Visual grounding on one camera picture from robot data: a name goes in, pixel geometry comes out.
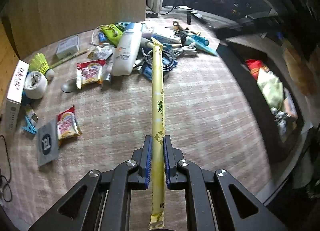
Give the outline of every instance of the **black circular logo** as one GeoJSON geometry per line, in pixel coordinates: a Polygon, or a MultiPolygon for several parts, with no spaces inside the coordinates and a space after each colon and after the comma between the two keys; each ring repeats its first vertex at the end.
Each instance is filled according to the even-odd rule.
{"type": "Polygon", "coordinates": [[[51,151],[51,136],[49,134],[45,134],[41,140],[42,152],[44,155],[47,155],[51,151]]]}

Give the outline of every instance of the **wooden panel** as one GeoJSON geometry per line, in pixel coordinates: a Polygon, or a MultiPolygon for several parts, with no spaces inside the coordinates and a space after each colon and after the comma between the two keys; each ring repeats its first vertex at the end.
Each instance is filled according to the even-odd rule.
{"type": "Polygon", "coordinates": [[[18,60],[19,59],[7,38],[4,27],[0,20],[0,106],[7,92],[7,86],[11,80],[18,60]]]}
{"type": "Polygon", "coordinates": [[[117,21],[145,19],[146,0],[9,0],[14,41],[23,59],[64,37],[117,21]]]}

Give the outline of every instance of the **white cable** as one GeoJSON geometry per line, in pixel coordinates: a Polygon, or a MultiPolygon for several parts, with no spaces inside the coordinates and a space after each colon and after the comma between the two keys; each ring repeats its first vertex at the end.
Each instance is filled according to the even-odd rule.
{"type": "Polygon", "coordinates": [[[93,36],[94,36],[94,33],[96,32],[96,30],[97,30],[98,28],[103,27],[103,26],[107,26],[107,27],[111,28],[111,29],[113,30],[113,32],[114,32],[114,36],[117,36],[117,35],[119,34],[116,29],[114,29],[113,27],[111,27],[111,26],[109,26],[109,25],[100,25],[100,26],[97,26],[97,27],[93,30],[92,35],[91,35],[91,44],[92,44],[92,45],[100,46],[100,44],[95,44],[95,43],[93,42],[93,36]]]}
{"type": "Polygon", "coordinates": [[[175,55],[175,57],[178,57],[181,54],[187,54],[187,55],[195,55],[197,53],[196,49],[196,42],[193,42],[187,46],[182,46],[178,48],[171,48],[170,51],[172,51],[175,55]]]}

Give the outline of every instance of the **shuttlecock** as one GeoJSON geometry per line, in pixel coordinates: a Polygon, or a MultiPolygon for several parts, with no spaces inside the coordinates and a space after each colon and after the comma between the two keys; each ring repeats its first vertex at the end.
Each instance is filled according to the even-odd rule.
{"type": "Polygon", "coordinates": [[[39,71],[41,72],[47,80],[52,80],[54,77],[53,69],[49,68],[47,60],[43,53],[37,53],[31,60],[29,65],[29,71],[39,71]]]}

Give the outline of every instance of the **gray card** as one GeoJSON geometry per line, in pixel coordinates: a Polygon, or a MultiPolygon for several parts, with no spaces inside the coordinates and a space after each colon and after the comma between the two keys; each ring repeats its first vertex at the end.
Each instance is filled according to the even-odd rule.
{"type": "Polygon", "coordinates": [[[57,159],[59,156],[57,118],[39,128],[37,137],[38,166],[57,159]]]}

